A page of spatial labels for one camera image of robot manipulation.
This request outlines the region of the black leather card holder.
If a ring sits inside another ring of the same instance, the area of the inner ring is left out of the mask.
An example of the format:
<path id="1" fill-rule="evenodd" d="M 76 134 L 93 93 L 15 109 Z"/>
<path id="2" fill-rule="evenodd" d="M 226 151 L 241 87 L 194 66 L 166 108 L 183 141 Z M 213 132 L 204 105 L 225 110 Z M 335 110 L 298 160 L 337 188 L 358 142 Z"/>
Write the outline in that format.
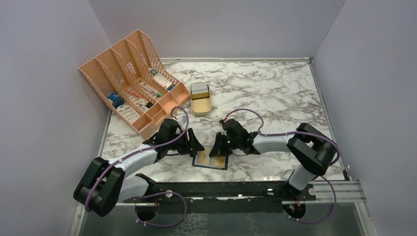
<path id="1" fill-rule="evenodd" d="M 196 156 L 193 157 L 192 166 L 217 170 L 228 169 L 228 157 L 209 157 L 212 147 L 204 146 L 204 149 L 204 151 L 197 152 Z"/>

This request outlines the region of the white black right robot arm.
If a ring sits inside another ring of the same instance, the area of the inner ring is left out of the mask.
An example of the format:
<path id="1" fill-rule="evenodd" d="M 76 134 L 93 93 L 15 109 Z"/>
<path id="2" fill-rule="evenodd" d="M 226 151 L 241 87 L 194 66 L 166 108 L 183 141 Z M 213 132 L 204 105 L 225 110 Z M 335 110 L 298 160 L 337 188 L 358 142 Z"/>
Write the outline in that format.
<path id="1" fill-rule="evenodd" d="M 338 153 L 338 146 L 308 123 L 301 123 L 295 131 L 281 134 L 248 132 L 235 119 L 222 121 L 221 125 L 224 132 L 216 134 L 210 157 L 227 157 L 235 149 L 246 155 L 290 152 L 295 156 L 300 165 L 284 186 L 284 195 L 290 200 L 296 200 L 309 182 L 323 176 Z"/>

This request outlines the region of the yellow credit card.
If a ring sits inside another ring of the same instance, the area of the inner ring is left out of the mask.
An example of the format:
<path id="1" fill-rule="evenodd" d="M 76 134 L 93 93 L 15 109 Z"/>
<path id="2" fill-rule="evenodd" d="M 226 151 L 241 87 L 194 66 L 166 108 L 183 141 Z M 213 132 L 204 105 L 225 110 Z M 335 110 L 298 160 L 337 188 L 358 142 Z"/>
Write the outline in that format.
<path id="1" fill-rule="evenodd" d="M 225 168 L 227 157 L 212 157 L 211 166 L 215 168 Z"/>
<path id="2" fill-rule="evenodd" d="M 203 151 L 197 152 L 194 158 L 194 165 L 200 167 L 209 167 L 211 166 L 211 158 L 209 156 L 212 147 L 204 146 Z"/>

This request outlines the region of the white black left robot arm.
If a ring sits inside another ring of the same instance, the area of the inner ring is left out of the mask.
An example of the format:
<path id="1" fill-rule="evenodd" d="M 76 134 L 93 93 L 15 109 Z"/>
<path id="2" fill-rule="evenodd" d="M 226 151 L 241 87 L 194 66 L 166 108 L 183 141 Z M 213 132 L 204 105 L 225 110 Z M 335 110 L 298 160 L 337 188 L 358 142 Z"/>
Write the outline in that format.
<path id="1" fill-rule="evenodd" d="M 204 149 L 192 128 L 166 118 L 159 130 L 135 150 L 110 160 L 93 159 L 75 188 L 73 198 L 87 211 L 101 217 L 110 213 L 117 203 L 133 197 L 148 202 L 154 197 L 152 180 L 145 177 L 127 180 L 127 177 L 158 162 L 171 150 L 195 157 Z"/>

